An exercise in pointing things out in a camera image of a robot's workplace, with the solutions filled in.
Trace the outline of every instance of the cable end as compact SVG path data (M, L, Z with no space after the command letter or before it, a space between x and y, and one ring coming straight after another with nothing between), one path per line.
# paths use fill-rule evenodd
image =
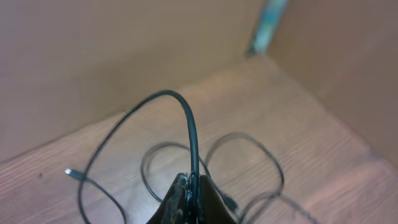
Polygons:
M67 168L67 169L65 170L65 173L68 174L68 175L70 175L70 173L72 173L72 170L69 169L69 168Z

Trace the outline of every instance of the cable tip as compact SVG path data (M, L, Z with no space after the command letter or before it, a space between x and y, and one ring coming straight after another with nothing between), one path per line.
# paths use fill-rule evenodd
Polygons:
M68 175L70 175L71 172L72 172L72 170L69 169L69 168L67 168L67 169L65 170L65 173L68 174Z

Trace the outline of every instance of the beige wall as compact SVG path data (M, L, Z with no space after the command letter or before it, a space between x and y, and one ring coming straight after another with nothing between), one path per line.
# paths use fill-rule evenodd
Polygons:
M0 161L241 60L261 0L0 2Z
M269 55L398 167L397 1L291 1Z

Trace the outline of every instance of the brown wall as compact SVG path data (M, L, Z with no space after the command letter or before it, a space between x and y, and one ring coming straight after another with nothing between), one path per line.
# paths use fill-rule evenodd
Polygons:
M291 1L269 55L398 167L397 1Z
M0 161L241 60L262 0L0 2Z

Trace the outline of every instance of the teal object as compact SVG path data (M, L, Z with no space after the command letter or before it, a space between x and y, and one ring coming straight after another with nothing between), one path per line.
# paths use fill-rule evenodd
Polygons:
M252 43L252 51L258 54L267 52L279 20L289 0L269 0L259 21L257 32Z

